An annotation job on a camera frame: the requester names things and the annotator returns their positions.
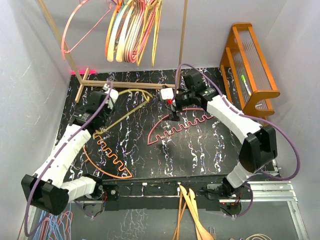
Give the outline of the orange wavy wire hanger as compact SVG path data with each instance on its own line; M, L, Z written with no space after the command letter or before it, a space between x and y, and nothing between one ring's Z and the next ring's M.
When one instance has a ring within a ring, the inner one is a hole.
M98 170L99 172L103 173L104 175L107 175L108 177L111 177L111 178L114 178L114 179L117 179L117 180L132 179L133 178L133 174L131 173L131 171L125 166L124 162L122 160L120 160L115 153L113 153L112 149L110 147L108 147L107 143L104 141L102 136L97 134L97 133L95 133L93 135L93 139L96 140L96 144L100 146L101 150L106 153L107 158L112 160L112 164L117 167L117 170L119 172L126 172L127 175L125 175L125 176L114 175L114 174L106 172L102 168L98 167L93 162L93 160L90 158L90 156L88 154L88 151L86 149L86 145L83 145L82 146L82 150L83 150L83 152L84 152L84 154L86 156L86 161L89 161L91 163L91 165L94 166L94 168L96 170Z

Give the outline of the yellow wavy wire hanger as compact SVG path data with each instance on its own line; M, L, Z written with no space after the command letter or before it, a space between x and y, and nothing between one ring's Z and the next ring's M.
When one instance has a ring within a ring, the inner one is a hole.
M118 93L119 97L105 126L100 129L96 129L96 126L94 126L92 137L94 134L103 135L107 133L123 120L126 120L154 100L154 95L145 89L120 88Z

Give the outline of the pink wavy wire hanger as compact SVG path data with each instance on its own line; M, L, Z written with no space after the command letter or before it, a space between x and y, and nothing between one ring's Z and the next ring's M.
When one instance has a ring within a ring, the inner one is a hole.
M198 124L200 123L203 123L205 122L206 120L210 120L212 118L214 118L214 116L208 116L206 114L203 114L201 116L201 118L198 118L196 117L194 119L194 121L187 121L186 123L180 123L178 124L178 128L176 127L172 127L170 130L165 130L163 132L163 135L160 135L160 134L156 134L155 135L155 140L152 140L152 133L155 131L155 129L158 127L158 125L163 122L164 120L167 120L169 118L169 115L165 115L163 118L161 118L153 127L152 129L150 130L148 136L147 136L147 145L150 146L150 145L153 145L155 143L157 143L159 140L163 140L165 139L166 137L169 137L169 136L172 136L173 134L175 133L179 133L181 132L182 130L187 130L189 129L191 126L197 126Z

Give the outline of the pink plastic hanger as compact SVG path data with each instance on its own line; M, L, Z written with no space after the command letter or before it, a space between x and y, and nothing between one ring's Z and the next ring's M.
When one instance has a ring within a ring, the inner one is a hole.
M140 65L143 49L156 14L156 0L135 0L136 16L128 37L127 57L130 63Z
M134 0L124 40L123 60L134 63L147 44L155 20L155 0Z

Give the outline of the yellow velvet hanger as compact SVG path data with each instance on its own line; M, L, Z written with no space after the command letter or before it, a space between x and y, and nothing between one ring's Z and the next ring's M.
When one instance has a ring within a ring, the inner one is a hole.
M155 11L155 26L154 26L154 36L153 36L153 44L152 44L152 55L151 55L151 66L155 66L156 61L156 51L158 45L158 37L159 37L159 29L160 29L160 21L162 14L163 1L156 1L156 11Z
M141 30L141 35L140 35L138 48L136 52L137 66L139 66L141 63L152 29L154 28L154 31L155 31L157 0L146 0L144 3L144 6L145 6L145 9L143 14L143 27Z

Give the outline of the teal thin hanger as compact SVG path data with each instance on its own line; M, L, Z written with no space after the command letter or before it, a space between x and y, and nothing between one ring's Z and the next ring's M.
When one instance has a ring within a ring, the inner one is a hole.
M123 18L123 16L124 16L124 14L125 14L128 6L129 6L128 4L124 5L124 6L121 8L121 10L119 11L119 13L118 13L118 16L117 16L116 21L115 21L115 24L114 24L115 33L118 32L120 23L121 23L121 21L122 21L122 18Z

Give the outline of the orange thin hanger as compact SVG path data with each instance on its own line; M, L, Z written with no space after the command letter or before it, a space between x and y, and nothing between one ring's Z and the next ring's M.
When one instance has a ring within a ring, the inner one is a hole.
M115 9L112 13L110 22L109 22L109 27L107 30L107 35L106 35L106 40L105 40L105 49L104 49L104 54L105 57L108 58L108 50L109 50L109 44L110 44L110 40L111 40L111 34L113 31L113 27L115 26L115 22L117 19L117 16L121 10L121 8L124 6L124 1L123 0L114 0L116 6Z

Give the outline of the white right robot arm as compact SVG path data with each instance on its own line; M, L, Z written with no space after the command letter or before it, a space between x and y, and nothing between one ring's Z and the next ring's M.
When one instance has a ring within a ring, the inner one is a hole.
M160 99L169 104L173 111L170 118L178 121L175 111L195 105L218 118L242 144L237 165L224 177L219 187L211 190L212 194L233 199L240 194L241 186L249 178L277 157L276 131L272 126L263 126L244 117L243 112L232 105L225 95L207 86L200 73L186 74L183 80L187 88L185 91L175 94L171 87L160 90Z

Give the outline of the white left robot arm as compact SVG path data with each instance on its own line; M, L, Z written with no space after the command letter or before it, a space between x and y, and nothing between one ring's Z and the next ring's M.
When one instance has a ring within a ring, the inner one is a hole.
M47 160L33 175L26 174L21 180L28 207L59 215L73 200L86 195L97 200L103 195L104 188L97 177L85 175L68 182L64 178L82 147L113 112L118 97L117 90L106 86L93 91L87 103L74 111L63 137Z

